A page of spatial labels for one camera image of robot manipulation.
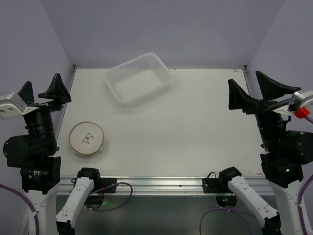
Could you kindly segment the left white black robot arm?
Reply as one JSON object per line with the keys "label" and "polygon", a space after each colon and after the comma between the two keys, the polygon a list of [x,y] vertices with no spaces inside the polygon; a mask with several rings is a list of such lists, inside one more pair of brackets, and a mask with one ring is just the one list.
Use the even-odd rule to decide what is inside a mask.
{"label": "left white black robot arm", "polygon": [[17,93],[0,99],[0,117],[22,116],[26,135],[10,137],[3,145],[8,167],[18,168],[21,175],[21,198],[30,208],[31,235],[73,235],[77,217],[92,191],[101,185],[100,172],[82,168],[74,188],[61,211],[56,210],[57,191],[61,179],[61,157],[58,151],[51,114],[71,102],[71,96],[61,76],[55,74],[48,89],[40,93],[45,103],[34,100],[31,82]]}

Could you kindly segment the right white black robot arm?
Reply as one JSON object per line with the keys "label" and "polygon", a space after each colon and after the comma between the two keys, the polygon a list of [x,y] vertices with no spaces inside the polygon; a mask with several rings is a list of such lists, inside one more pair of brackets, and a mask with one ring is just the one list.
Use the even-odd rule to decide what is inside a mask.
{"label": "right white black robot arm", "polygon": [[313,135],[287,130],[282,115],[308,119],[313,108],[313,93],[279,83],[260,71],[256,77],[262,98],[252,98],[230,79],[228,106],[256,117],[264,149],[261,167],[277,208],[269,206],[234,167],[221,171],[218,181],[223,189],[230,190],[244,202],[258,220],[263,234],[310,235],[313,229],[303,195],[312,178],[304,181],[303,167],[313,161]]}

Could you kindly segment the round white mesh laundry bag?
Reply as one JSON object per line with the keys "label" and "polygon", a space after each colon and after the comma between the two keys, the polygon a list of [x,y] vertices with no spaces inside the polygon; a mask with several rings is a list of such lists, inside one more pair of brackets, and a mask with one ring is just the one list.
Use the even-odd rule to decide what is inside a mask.
{"label": "round white mesh laundry bag", "polygon": [[76,124],[69,133],[68,142],[72,151],[83,156],[93,155],[104,144],[105,136],[102,128],[90,121]]}

